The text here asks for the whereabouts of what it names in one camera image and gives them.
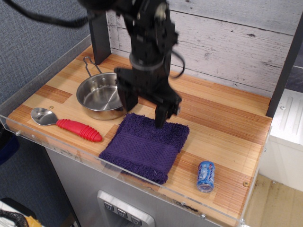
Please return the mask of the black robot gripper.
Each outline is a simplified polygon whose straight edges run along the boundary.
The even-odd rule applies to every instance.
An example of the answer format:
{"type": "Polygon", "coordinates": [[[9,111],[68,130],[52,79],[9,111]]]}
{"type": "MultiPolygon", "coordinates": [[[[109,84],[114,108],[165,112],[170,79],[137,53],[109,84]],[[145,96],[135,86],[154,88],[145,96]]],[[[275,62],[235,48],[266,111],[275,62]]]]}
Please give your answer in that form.
{"type": "Polygon", "coordinates": [[[129,112],[142,97],[157,105],[155,110],[155,127],[161,129],[173,114],[180,112],[182,98],[169,85],[170,63],[160,66],[131,69],[115,68],[118,94],[124,109],[129,112]]]}

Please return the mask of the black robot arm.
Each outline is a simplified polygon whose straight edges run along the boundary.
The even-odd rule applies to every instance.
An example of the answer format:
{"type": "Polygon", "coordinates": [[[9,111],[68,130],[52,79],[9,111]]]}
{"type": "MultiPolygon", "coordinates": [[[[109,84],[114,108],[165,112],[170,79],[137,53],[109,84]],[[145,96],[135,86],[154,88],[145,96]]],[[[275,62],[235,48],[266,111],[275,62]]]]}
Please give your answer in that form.
{"type": "Polygon", "coordinates": [[[81,0],[97,14],[112,10],[122,16],[131,38],[131,69],[115,68],[117,89],[123,107],[130,111],[142,97],[154,104],[155,126],[162,128],[177,115],[181,97],[169,85],[173,46],[178,42],[175,24],[165,0],[81,0]]]}

